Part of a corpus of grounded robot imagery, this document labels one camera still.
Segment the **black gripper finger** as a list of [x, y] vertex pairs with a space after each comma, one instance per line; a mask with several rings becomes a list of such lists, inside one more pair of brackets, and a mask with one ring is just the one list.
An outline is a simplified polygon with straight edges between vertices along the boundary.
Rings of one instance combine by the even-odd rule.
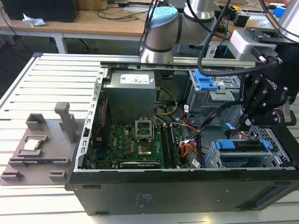
[[266, 114], [258, 114], [249, 118], [249, 122], [253, 126], [274, 126], [281, 123], [282, 111], [274, 109]]
[[241, 116], [236, 125], [238, 131], [247, 131], [249, 126], [255, 125], [261, 112], [268, 90], [263, 76], [247, 74], [241, 78], [240, 99]]

